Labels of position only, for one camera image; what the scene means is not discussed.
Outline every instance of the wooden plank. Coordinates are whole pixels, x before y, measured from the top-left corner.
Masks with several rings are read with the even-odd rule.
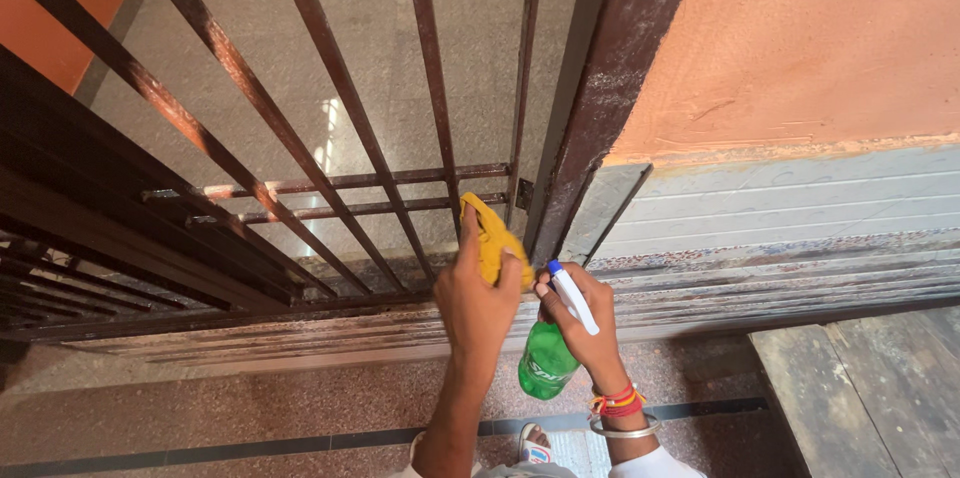
[[[821,326],[750,334],[812,478],[900,474]]]
[[[960,476],[960,308],[826,330],[900,473]]]

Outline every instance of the polished floor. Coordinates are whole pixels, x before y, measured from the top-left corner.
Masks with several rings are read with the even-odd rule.
[[[349,117],[293,0],[203,0],[328,175],[372,172]],[[320,0],[391,170],[441,166],[412,0]],[[523,0],[434,0],[457,165],[510,158]],[[540,0],[521,177],[534,180],[543,147],[573,0]],[[303,172],[169,0],[145,0],[124,44],[261,180]],[[232,184],[129,86],[111,73],[92,108],[195,186]],[[471,180],[462,190],[506,190],[506,178]],[[443,184],[401,186],[405,199],[446,196]],[[348,203],[385,201],[381,188],[342,191]],[[283,195],[291,208],[324,206]],[[262,212],[252,199],[224,205]],[[416,212],[424,245],[454,239],[450,213]],[[407,247],[392,214],[359,217],[380,249]],[[512,226],[522,232],[520,213]],[[361,251],[339,220],[308,228],[335,253]],[[280,223],[253,226],[282,251],[311,250]]]
[[[682,373],[745,344],[691,338],[621,352],[666,420],[659,438],[678,458],[711,478],[789,476],[786,433],[763,410],[756,374],[693,384]],[[10,377],[0,394],[0,476],[386,476],[405,464],[407,442],[428,423],[445,367],[412,361],[206,378],[183,369],[176,378],[175,369],[157,374],[151,364],[83,354],[40,353]],[[556,399],[540,401],[520,390],[519,358],[500,359],[476,459],[513,463],[516,429],[536,419],[578,476],[606,476],[603,444],[585,431],[589,377],[581,370]]]

